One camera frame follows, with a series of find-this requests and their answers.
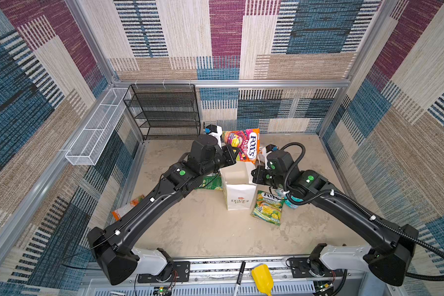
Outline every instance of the black wire shelf rack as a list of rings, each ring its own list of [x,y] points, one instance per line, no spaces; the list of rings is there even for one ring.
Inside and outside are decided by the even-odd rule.
[[[201,133],[201,117],[193,84],[132,84],[130,110],[144,140],[193,140]]]

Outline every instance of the printed logo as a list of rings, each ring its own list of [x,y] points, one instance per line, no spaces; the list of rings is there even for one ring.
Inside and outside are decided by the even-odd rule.
[[[257,134],[254,132],[250,133],[248,148],[248,157],[255,159],[257,157]]]

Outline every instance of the white wire basket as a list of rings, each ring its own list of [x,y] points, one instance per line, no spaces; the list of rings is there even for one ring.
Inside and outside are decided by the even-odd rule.
[[[125,97],[131,99],[126,88],[112,88],[107,92],[66,153],[66,159],[72,165],[95,165],[97,163],[126,108]]]

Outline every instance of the green snack bag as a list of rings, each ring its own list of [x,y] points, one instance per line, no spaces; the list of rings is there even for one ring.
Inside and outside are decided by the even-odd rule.
[[[204,189],[210,189],[210,190],[222,190],[222,179],[217,174],[209,174],[204,177],[202,180],[202,184],[199,185],[199,187],[196,187],[196,189],[204,188]]]
[[[283,198],[259,190],[257,203],[251,215],[279,226],[283,204]]]

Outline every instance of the patterned fabric wall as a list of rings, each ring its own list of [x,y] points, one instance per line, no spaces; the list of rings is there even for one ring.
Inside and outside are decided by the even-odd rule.
[[[112,222],[138,147],[120,118],[95,166],[68,165],[0,267],[0,295],[75,295],[85,270],[61,258],[89,248],[87,233]],[[86,267],[90,252],[65,264]]]
[[[121,80],[342,79],[381,0],[79,0]]]
[[[63,0],[0,0],[0,230],[105,86]]]
[[[223,130],[318,132],[337,89],[196,89],[201,118]]]
[[[444,249],[444,1],[399,1],[323,139],[350,194]],[[417,247],[409,270],[438,275],[444,260]],[[405,287],[444,295],[444,282]]]

